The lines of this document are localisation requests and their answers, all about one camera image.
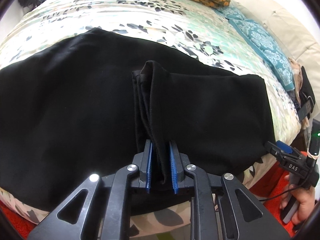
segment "hanging clothes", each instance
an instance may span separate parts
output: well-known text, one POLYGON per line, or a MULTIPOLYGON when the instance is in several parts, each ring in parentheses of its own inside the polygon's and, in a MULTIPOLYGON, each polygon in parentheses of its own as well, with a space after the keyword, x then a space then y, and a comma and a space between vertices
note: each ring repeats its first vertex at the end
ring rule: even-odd
POLYGON ((0 70, 0 102, 0 187, 46 211, 90 174, 130 164, 146 138, 164 193, 134 198, 132 215, 186 201, 166 187, 166 141, 220 175, 244 171, 275 142, 262 78, 98 28, 0 70))

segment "bed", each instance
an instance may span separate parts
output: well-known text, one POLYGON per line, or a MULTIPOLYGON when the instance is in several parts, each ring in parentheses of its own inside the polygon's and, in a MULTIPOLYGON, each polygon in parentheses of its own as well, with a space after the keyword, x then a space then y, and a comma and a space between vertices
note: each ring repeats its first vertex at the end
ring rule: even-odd
MULTIPOLYGON (((291 144, 299 133, 301 125, 294 104, 264 61, 225 18, 191 0, 47 0, 26 14, 0 45, 0 68, 93 27, 159 42, 238 75, 261 76, 267 87, 276 140, 291 144)), ((239 179, 250 188, 275 162, 270 154, 265 155, 239 179)), ((1 188, 0 201, 35 224, 48 214, 1 188)), ((167 232, 189 223, 190 203, 185 202, 131 217, 131 236, 167 232)))

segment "metal bolt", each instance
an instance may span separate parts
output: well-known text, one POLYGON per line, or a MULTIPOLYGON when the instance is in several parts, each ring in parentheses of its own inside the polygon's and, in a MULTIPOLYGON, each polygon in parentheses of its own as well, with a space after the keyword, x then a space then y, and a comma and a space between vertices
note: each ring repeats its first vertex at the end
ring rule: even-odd
POLYGON ((128 171, 135 171, 136 169, 137 169, 137 165, 135 165, 135 164, 130 164, 127 167, 128 171))
POLYGON ((224 174, 224 178, 227 180, 233 180, 234 177, 231 173, 226 173, 226 174, 224 174))
POLYGON ((92 174, 92 175, 90 175, 90 177, 89 177, 89 180, 90 180, 91 182, 96 182, 98 179, 99 179, 99 175, 98 175, 98 174, 92 174))
POLYGON ((195 165, 193 165, 193 164, 188 164, 187 165, 187 170, 188 171, 194 171, 196 169, 196 166, 195 165))

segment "triangular cutout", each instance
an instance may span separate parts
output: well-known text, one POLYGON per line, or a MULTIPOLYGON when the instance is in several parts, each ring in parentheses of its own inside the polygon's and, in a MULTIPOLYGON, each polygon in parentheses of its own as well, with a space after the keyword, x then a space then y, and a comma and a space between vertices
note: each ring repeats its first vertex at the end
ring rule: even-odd
POLYGON ((242 192, 240 189, 236 189, 236 196, 240 204, 241 212, 244 221, 251 222, 258 218, 262 218, 262 212, 257 206, 242 192))
POLYGON ((87 189, 80 190, 79 193, 73 199, 71 199, 71 201, 63 207, 63 209, 59 211, 57 214, 58 219, 68 222, 72 225, 76 224, 87 194, 87 189))

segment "beige cloth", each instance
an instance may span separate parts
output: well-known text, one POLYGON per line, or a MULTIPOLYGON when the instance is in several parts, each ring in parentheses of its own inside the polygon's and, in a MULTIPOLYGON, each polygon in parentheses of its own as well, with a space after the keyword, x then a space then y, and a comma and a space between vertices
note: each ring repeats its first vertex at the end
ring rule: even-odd
MULTIPOLYGON (((301 106, 301 100, 299 96, 299 91, 302 88, 302 83, 303 83, 303 76, 302 76, 302 70, 301 70, 301 65, 296 62, 293 58, 288 58, 292 72, 293 72, 293 80, 294 80, 294 91, 296 94, 297 101, 299 103, 299 106, 301 106)), ((301 121, 301 129, 305 130, 307 127, 309 127, 309 120, 307 117, 305 117, 301 121)))

